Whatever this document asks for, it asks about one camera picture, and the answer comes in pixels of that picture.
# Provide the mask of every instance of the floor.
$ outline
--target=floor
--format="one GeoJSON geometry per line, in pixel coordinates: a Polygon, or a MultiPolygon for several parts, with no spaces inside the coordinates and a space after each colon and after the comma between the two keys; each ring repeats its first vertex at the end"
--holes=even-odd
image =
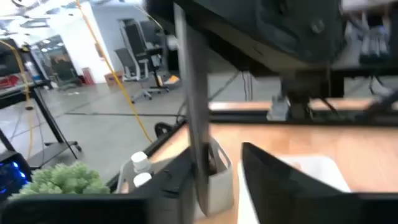
{"type": "MultiPolygon", "coordinates": [[[[212,56],[209,72],[210,94],[234,75],[234,69],[218,56],[212,56]]],[[[238,75],[224,92],[215,101],[244,101],[243,77],[238,75]]],[[[368,80],[347,79],[346,92],[352,97],[371,96],[368,90],[368,80]]],[[[397,79],[388,79],[389,85],[398,84],[397,79]]],[[[125,83],[130,94],[136,92],[139,87],[134,83],[125,83]]],[[[270,100],[272,95],[279,91],[279,80],[267,78],[253,80],[253,100],[270,100]]],[[[106,84],[85,86],[68,91],[46,91],[43,90],[45,102],[55,117],[60,129],[68,140],[76,140],[83,148],[83,152],[77,152],[79,160],[87,163],[92,169],[97,170],[104,181],[112,178],[120,169],[121,164],[128,160],[131,154],[145,149],[149,142],[144,137],[135,117],[131,116],[132,111],[117,87],[108,87],[106,84]]],[[[176,88],[170,93],[155,95],[153,100],[140,99],[135,104],[138,113],[154,114],[153,116],[141,116],[149,136],[155,139],[153,127],[155,123],[163,121],[173,124],[179,106],[182,104],[183,89],[176,88]]],[[[0,128],[5,132],[15,149],[27,157],[29,144],[28,117],[33,117],[33,150],[32,154],[42,149],[40,132],[45,142],[54,141],[48,125],[39,113],[27,112],[24,109],[25,103],[19,103],[0,110],[0,128]],[[21,121],[12,134],[19,114],[21,121]]],[[[70,151],[65,151],[48,166],[59,162],[71,164],[74,158],[70,151]]]]}

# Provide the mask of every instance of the yellow cable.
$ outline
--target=yellow cable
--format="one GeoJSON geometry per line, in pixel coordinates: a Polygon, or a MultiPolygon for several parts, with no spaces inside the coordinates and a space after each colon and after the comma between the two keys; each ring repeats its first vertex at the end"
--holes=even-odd
{"type": "MultiPolygon", "coordinates": [[[[22,63],[21,56],[19,55],[19,53],[15,49],[15,47],[7,44],[6,42],[4,42],[2,40],[0,40],[0,43],[5,45],[6,47],[10,48],[17,60],[19,71],[22,75],[22,80],[24,81],[24,85],[25,85],[26,106],[30,106],[29,84],[28,84],[28,81],[25,76],[25,69],[24,69],[24,64],[22,63]]],[[[28,123],[29,123],[29,148],[28,148],[27,158],[30,158],[30,154],[32,153],[32,148],[33,148],[33,117],[32,117],[31,111],[28,112],[28,123]]]]}
{"type": "Polygon", "coordinates": [[[91,27],[90,23],[88,22],[88,19],[87,19],[85,13],[84,13],[83,10],[81,9],[81,5],[80,5],[79,0],[76,0],[76,4],[77,4],[77,7],[79,8],[79,10],[80,10],[80,12],[81,12],[81,15],[83,16],[83,19],[84,19],[85,22],[86,22],[87,28],[90,30],[91,36],[93,36],[94,41],[95,41],[95,43],[96,43],[97,46],[98,46],[99,51],[100,51],[101,54],[104,56],[106,65],[107,65],[108,68],[111,70],[112,75],[113,75],[114,79],[116,80],[116,83],[118,84],[119,88],[121,89],[121,91],[122,91],[122,93],[123,93],[125,99],[126,99],[127,102],[129,103],[129,105],[130,105],[132,111],[134,112],[135,117],[136,117],[136,119],[137,119],[137,121],[138,121],[138,123],[139,123],[139,126],[141,127],[142,131],[143,131],[144,134],[145,134],[145,137],[148,139],[148,141],[149,141],[150,143],[152,143],[152,140],[150,139],[150,137],[149,137],[147,131],[145,130],[144,125],[142,124],[142,121],[141,121],[140,117],[138,116],[138,113],[137,113],[137,111],[136,111],[136,108],[134,107],[134,105],[132,104],[132,102],[131,102],[131,100],[130,100],[129,94],[128,94],[127,91],[124,89],[123,84],[120,82],[118,76],[116,75],[116,73],[115,73],[114,70],[112,69],[112,66],[111,66],[111,64],[110,64],[110,62],[109,62],[109,60],[108,60],[108,58],[106,57],[106,55],[105,55],[105,53],[104,53],[104,51],[103,51],[103,49],[102,49],[102,46],[100,45],[100,43],[98,42],[97,37],[96,37],[95,34],[94,34],[93,28],[91,27]]]}

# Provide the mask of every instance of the white container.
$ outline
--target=white container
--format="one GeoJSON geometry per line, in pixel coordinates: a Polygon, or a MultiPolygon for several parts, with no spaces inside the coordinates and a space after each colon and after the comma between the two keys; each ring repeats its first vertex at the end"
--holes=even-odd
{"type": "Polygon", "coordinates": [[[152,164],[148,160],[148,157],[143,152],[136,152],[131,156],[132,164],[134,166],[134,171],[137,174],[144,172],[151,173],[150,168],[152,164]]]}
{"type": "Polygon", "coordinates": [[[141,187],[144,185],[146,182],[150,181],[152,176],[149,173],[141,173],[136,175],[134,178],[133,182],[136,188],[141,187]]]}
{"type": "MultiPolygon", "coordinates": [[[[343,175],[336,163],[326,156],[286,156],[279,157],[281,161],[298,167],[300,171],[313,177],[324,184],[330,185],[342,192],[350,192],[343,175]]],[[[239,177],[239,208],[238,224],[259,224],[259,220],[254,209],[251,196],[249,194],[246,178],[244,176],[243,165],[238,164],[239,177]]]]}

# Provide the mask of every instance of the green plant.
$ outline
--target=green plant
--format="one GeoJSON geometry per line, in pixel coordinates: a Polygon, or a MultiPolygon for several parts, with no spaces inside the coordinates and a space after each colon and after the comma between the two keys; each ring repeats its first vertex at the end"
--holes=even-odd
{"type": "Polygon", "coordinates": [[[36,170],[32,182],[24,185],[11,199],[32,194],[109,194],[97,171],[75,162],[71,166],[58,164],[49,169],[36,170]]]}

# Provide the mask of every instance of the white bottle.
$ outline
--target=white bottle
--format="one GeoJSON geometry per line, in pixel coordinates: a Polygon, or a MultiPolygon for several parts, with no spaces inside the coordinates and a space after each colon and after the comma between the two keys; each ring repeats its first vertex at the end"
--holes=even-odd
{"type": "Polygon", "coordinates": [[[134,171],[137,174],[141,173],[150,173],[153,175],[151,171],[152,164],[149,162],[148,157],[143,152],[136,152],[131,156],[132,164],[134,166],[134,171]]]}
{"type": "Polygon", "coordinates": [[[145,172],[145,173],[136,175],[133,182],[134,182],[134,185],[138,188],[138,187],[144,185],[146,182],[150,181],[151,178],[152,178],[152,176],[149,173],[145,172]]]}

